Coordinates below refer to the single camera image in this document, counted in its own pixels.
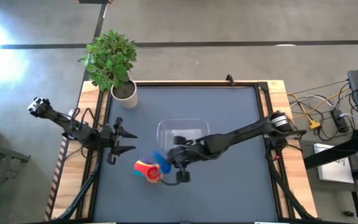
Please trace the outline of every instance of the colorful toy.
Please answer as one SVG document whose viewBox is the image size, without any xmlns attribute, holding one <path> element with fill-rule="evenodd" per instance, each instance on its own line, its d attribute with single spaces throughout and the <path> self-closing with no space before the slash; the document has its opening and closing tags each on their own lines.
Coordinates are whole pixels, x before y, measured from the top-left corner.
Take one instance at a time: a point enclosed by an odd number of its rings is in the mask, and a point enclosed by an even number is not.
<svg viewBox="0 0 358 224">
<path fill-rule="evenodd" d="M 134 175 L 145 177 L 147 181 L 153 184 L 159 183 L 160 178 L 162 178 L 160 166 L 158 164 L 152 164 L 145 157 L 136 161 L 132 173 Z"/>
</svg>

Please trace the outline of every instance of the gray floor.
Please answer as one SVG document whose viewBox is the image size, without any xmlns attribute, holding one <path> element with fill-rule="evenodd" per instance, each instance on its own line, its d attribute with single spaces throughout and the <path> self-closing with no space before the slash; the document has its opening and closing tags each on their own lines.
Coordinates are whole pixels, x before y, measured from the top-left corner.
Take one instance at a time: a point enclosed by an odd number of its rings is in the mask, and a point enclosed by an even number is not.
<svg viewBox="0 0 358 224">
<path fill-rule="evenodd" d="M 0 0 L 0 44 L 90 42 L 99 10 L 72 0 Z M 352 40 L 358 39 L 358 0 L 115 0 L 106 12 L 108 29 L 138 42 Z M 26 108 L 35 96 L 50 98 L 59 111 L 75 107 L 83 77 L 76 60 L 83 51 L 0 50 L 0 144 L 32 155 L 30 163 L 12 165 L 20 176 L 0 191 L 0 223 L 44 217 L 61 130 Z M 292 92 L 345 80 L 358 68 L 358 45 L 154 48 L 138 55 L 137 80 L 220 80 L 230 73 L 284 80 Z M 340 87 L 311 93 L 329 96 Z M 349 112 L 345 103 L 341 109 Z M 321 218 L 354 222 L 340 214 L 351 206 L 347 192 L 313 190 L 313 197 Z"/>
</svg>

